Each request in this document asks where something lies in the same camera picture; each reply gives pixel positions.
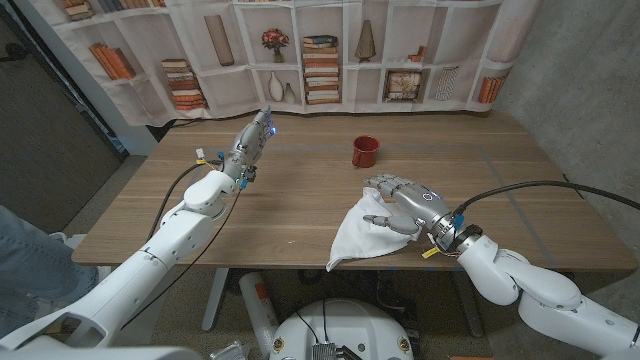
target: wooden table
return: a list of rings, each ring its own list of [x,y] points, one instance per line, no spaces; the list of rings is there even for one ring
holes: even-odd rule
[[[172,129],[73,254],[83,264],[122,263],[144,243],[173,180],[194,164],[228,152],[252,117]],[[242,192],[227,225],[198,261],[214,267],[323,268],[347,211],[362,196],[363,178],[377,173],[430,185],[453,209],[480,192],[521,181],[563,180],[562,172],[508,113],[471,115],[273,115],[278,134],[258,162],[257,179]],[[370,169],[351,165],[352,141],[372,135],[382,144]],[[208,171],[185,177],[167,206]],[[637,264],[593,208],[575,191],[538,187],[471,205],[467,222],[500,247],[533,264],[573,271],[625,271]],[[383,257],[343,261],[338,269],[456,270],[454,259],[420,254],[422,237]],[[191,262],[195,254],[181,261]]]

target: yellow tag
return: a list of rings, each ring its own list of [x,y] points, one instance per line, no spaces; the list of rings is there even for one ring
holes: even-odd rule
[[[427,251],[426,253],[422,254],[422,257],[425,259],[430,258],[431,256],[433,256],[433,254],[439,253],[440,249],[436,246],[433,249]]]

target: jeans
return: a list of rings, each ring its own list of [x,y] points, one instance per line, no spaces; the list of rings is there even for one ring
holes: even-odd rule
[[[97,285],[97,268],[72,253],[0,205],[0,338],[33,321],[37,298],[74,302]]]

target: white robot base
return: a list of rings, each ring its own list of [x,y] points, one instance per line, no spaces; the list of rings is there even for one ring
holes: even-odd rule
[[[324,304],[317,301],[298,313],[300,316],[291,315],[276,331],[270,360],[413,360],[405,330],[372,305],[327,299]]]

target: picture frame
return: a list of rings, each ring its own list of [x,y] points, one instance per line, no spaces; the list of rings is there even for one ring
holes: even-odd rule
[[[420,70],[388,70],[384,101],[416,102],[421,85],[422,71]]]

